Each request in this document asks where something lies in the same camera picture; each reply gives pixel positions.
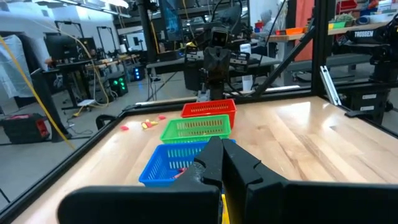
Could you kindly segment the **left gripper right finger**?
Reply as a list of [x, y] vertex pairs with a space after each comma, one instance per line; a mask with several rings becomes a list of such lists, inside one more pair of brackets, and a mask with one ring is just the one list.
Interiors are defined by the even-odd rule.
[[282, 224], [286, 178], [235, 142], [223, 140], [223, 185], [230, 224]]

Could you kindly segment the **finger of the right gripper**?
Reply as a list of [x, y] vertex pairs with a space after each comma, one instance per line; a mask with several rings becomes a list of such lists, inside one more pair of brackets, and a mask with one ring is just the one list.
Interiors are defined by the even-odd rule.
[[220, 80], [223, 80], [226, 76], [227, 69], [229, 67], [229, 51], [226, 49], [217, 49], [216, 50], [217, 56], [217, 76]]
[[214, 49], [206, 50], [206, 70], [208, 72], [208, 81], [212, 81], [213, 73], [216, 68], [216, 54]]

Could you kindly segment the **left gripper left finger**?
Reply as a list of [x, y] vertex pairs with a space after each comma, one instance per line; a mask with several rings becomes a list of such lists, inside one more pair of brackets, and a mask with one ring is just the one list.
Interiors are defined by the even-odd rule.
[[211, 137], [193, 164], [174, 182], [174, 187], [213, 185], [221, 189], [223, 175], [223, 142]]

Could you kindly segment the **green plastic basket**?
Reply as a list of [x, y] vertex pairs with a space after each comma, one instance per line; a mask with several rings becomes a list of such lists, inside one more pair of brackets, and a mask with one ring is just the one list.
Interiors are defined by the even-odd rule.
[[171, 119], [160, 140], [165, 144], [209, 141], [211, 137], [228, 139], [231, 134], [229, 116], [226, 114]]

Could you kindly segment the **yellow plastic basket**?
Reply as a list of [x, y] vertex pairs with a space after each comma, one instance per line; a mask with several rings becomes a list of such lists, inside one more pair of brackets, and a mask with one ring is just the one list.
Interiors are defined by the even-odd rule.
[[225, 194], [221, 195], [221, 199], [222, 199], [222, 202], [223, 202], [223, 211], [222, 211], [222, 222], [221, 222], [221, 224], [230, 224], [228, 206], [227, 206], [227, 203], [226, 203]]

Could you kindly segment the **blue plastic basket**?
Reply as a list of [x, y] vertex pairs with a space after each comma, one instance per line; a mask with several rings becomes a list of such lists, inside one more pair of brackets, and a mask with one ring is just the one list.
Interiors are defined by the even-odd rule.
[[[224, 143], [232, 141], [229, 139], [221, 139]], [[209, 192], [218, 194], [221, 189], [213, 185], [194, 185], [174, 187], [173, 176], [177, 174], [178, 170], [186, 167], [187, 169], [193, 164], [194, 157], [199, 154], [205, 147], [205, 142], [189, 142], [176, 144], [161, 144], [156, 147], [152, 157], [149, 159], [147, 165], [142, 171], [139, 182], [146, 187], [160, 187], [161, 192], [175, 193], [182, 192]]]

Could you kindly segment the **black computer blue lights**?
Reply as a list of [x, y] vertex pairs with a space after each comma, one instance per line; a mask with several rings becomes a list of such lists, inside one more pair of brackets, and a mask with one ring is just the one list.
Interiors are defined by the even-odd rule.
[[145, 66], [136, 66], [132, 68], [131, 72], [131, 81], [137, 82], [145, 79], [146, 77], [146, 68]]

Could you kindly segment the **person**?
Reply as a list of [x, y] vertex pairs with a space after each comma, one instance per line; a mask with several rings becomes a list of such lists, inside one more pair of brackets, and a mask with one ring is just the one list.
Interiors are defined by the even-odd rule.
[[270, 9], [261, 13], [261, 21], [264, 23], [262, 31], [254, 34], [253, 39], [258, 40], [258, 46], [265, 47], [268, 37], [275, 34], [277, 24], [274, 24], [275, 19], [272, 18], [272, 11]]

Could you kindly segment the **black computer green lights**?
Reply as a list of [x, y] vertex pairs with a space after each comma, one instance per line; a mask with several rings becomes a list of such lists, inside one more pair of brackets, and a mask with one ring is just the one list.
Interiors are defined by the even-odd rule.
[[128, 92], [124, 72], [111, 73], [108, 75], [108, 81], [111, 90], [116, 92], [118, 96], [123, 96]]

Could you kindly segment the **silver aluminium bar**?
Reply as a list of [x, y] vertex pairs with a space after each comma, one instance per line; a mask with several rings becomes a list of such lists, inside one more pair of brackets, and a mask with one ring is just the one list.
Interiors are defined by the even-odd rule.
[[322, 82], [325, 86], [325, 91], [327, 93], [328, 99], [331, 102], [331, 104], [333, 104], [335, 106], [341, 106], [340, 97], [338, 95], [338, 92], [336, 91], [336, 88], [333, 83], [333, 80], [331, 79], [330, 73], [325, 65], [322, 65], [320, 67], [320, 75], [321, 75]]

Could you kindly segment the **wooden desk black legs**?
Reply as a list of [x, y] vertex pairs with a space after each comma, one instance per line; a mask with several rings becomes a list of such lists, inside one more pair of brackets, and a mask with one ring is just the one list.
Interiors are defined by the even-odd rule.
[[102, 68], [106, 68], [111, 65], [118, 65], [120, 63], [123, 63], [125, 60], [132, 60], [133, 62], [135, 62], [135, 59], [137, 59], [137, 58], [139, 58], [138, 55], [132, 54], [132, 55], [122, 55], [119, 58], [113, 59], [112, 61], [110, 61], [109, 58], [102, 59], [102, 60], [95, 60], [93, 62], [91, 60], [81, 60], [81, 61], [73, 62], [73, 63], [59, 64], [55, 68], [50, 69], [48, 71], [44, 71], [42, 73], [43, 73], [43, 75], [50, 75], [50, 74], [61, 75], [61, 77], [64, 79], [63, 84], [70, 96], [70, 99], [71, 99], [71, 102], [73, 105], [73, 106], [61, 108], [61, 110], [62, 111], [74, 110], [74, 109], [79, 109], [81, 107], [84, 108], [86, 106], [89, 106], [89, 104], [80, 105], [80, 106], [78, 105], [75, 95], [73, 94], [73, 90], [72, 90], [70, 84], [68, 83], [68, 75], [70, 75], [74, 72], [79, 72], [80, 75], [83, 76], [83, 78], [81, 79], [81, 83], [82, 83], [83, 87], [85, 88], [87, 97], [90, 98], [91, 94], [90, 94], [90, 90], [89, 90], [88, 80], [84, 77], [84, 73], [87, 70], [92, 70], [94, 72], [98, 72]]

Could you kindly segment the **black monitor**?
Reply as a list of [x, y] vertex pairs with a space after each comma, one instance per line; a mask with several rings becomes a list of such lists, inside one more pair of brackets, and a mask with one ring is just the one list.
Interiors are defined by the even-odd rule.
[[44, 38], [49, 55], [54, 60], [78, 57], [76, 40], [67, 35], [50, 35]]

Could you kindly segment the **black computer tower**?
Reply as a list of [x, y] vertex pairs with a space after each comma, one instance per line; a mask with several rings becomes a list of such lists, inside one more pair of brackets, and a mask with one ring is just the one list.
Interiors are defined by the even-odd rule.
[[0, 126], [13, 144], [36, 143], [50, 136], [45, 120], [46, 117], [38, 113], [17, 114], [1, 119]]

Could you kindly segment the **grey cloth cover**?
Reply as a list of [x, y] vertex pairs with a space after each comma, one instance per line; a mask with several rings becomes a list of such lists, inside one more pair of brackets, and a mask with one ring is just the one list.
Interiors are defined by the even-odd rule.
[[[29, 83], [32, 83], [20, 38], [18, 38], [16, 35], [9, 35], [4, 37], [3, 40], [9, 47], [13, 56], [16, 58]], [[24, 78], [19, 72], [19, 69], [2, 43], [0, 43], [0, 84], [4, 88], [9, 98], [33, 97], [33, 93], [26, 84]]]

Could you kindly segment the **orange wall panel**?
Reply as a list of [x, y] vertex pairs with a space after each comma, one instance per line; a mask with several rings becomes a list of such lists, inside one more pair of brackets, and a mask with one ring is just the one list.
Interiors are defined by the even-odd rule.
[[[296, 0], [295, 26], [303, 28], [307, 25], [308, 19], [312, 17], [312, 10], [315, 0]], [[311, 60], [313, 41], [311, 40], [304, 49], [296, 56], [295, 61]]]

